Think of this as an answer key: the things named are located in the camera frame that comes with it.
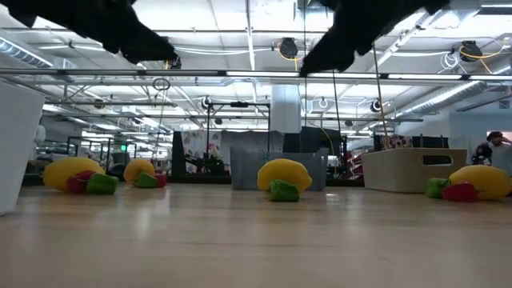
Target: gray container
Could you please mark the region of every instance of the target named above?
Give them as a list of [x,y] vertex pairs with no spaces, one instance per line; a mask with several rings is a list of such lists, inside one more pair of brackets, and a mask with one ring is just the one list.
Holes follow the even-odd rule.
[[311,191],[323,191],[326,187],[328,149],[316,153],[249,152],[231,147],[231,186],[234,190],[257,190],[258,171],[268,161],[286,158],[300,162],[307,169],[313,184]]

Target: tan storage box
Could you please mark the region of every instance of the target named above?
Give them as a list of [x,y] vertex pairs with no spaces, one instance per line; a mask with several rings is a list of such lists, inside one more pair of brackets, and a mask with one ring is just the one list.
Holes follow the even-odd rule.
[[[451,164],[424,165],[425,156],[448,156]],[[430,178],[448,178],[466,165],[465,149],[397,148],[362,155],[365,188],[424,193]]]

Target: ceiling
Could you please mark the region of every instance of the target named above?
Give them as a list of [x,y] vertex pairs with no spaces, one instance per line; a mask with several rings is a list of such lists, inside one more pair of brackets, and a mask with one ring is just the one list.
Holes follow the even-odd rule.
[[[234,0],[189,0],[186,2],[171,2],[166,0],[143,0],[134,5],[139,20],[162,36],[170,37],[170,41],[178,48],[182,57],[184,70],[260,70],[260,71],[295,71],[295,62],[284,59],[273,49],[282,38],[293,37],[299,51],[309,50],[322,36],[332,22],[332,15],[326,18],[325,13],[309,13],[306,15],[306,24],[302,18],[294,20],[294,0],[254,0],[249,1],[250,25],[252,26],[252,43],[254,49],[254,66],[250,60],[250,45],[246,32],[247,13],[246,3]],[[488,73],[480,61],[466,63],[460,62],[452,65],[446,60],[446,53],[452,47],[460,47],[464,40],[476,41],[484,55],[494,55],[485,59],[485,64],[492,66],[508,58],[512,45],[512,17],[507,15],[470,15],[461,21],[452,12],[440,14],[435,21],[425,24],[420,30],[415,26],[425,14],[418,12],[396,27],[386,36],[376,41],[377,58],[382,59],[378,65],[381,73],[421,73],[421,74],[485,74]],[[308,33],[304,35],[304,26]],[[36,54],[37,56],[54,62],[55,59],[65,58],[80,69],[162,69],[160,62],[145,62],[135,66],[119,55],[104,51],[98,43],[84,39],[60,26],[38,18],[34,29],[27,29],[21,23],[12,19],[5,7],[0,7],[0,37],[9,39]],[[387,51],[396,46],[392,53]],[[3,67],[33,68],[11,56],[0,54],[0,63]],[[356,59],[356,62],[347,72],[373,72],[374,56],[368,53]],[[9,80],[19,80],[29,86],[37,86],[39,90],[47,93],[52,101],[63,100],[64,86],[49,77],[23,77],[13,76]],[[137,114],[166,114],[166,115],[201,115],[200,103],[208,96],[216,102],[268,102],[271,97],[271,87],[275,82],[252,81],[234,82],[228,86],[204,83],[200,86],[193,84],[193,79],[170,78],[173,85],[167,92],[158,92],[151,85],[99,85],[98,77],[79,76],[76,80],[88,85],[69,85],[66,101],[91,101],[104,99],[112,102],[148,102],[166,97],[167,101],[175,102],[178,107],[164,106],[137,106]],[[106,78],[106,80],[129,81],[130,78]],[[307,106],[308,117],[321,117],[335,114],[335,91],[338,99],[338,112],[342,117],[376,117],[370,111],[370,104],[378,96],[378,87],[373,82],[360,82],[358,80],[340,82],[336,89],[331,82],[309,82],[307,88],[303,80],[297,80],[299,91],[303,99],[303,106]],[[416,101],[440,87],[435,82],[383,82],[381,86],[382,100],[387,104],[386,112],[392,114],[396,110]],[[61,109],[74,113],[114,114],[112,106],[102,109],[92,106],[61,106]],[[225,108],[218,115],[260,115],[254,108],[236,110]],[[162,124],[169,129],[198,128],[201,121],[191,122],[184,119],[166,118]],[[99,118],[86,119],[95,124],[103,121]],[[125,119],[112,118],[122,128],[133,128]],[[309,124],[320,125],[327,128],[338,128],[336,121],[310,121]],[[265,128],[266,120],[226,120],[218,128]]]

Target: wooden table surface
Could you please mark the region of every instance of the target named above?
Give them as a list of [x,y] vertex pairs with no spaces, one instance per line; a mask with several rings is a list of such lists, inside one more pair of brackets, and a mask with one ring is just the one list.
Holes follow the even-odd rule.
[[271,203],[229,186],[33,187],[0,218],[0,287],[510,288],[511,208],[355,188]]

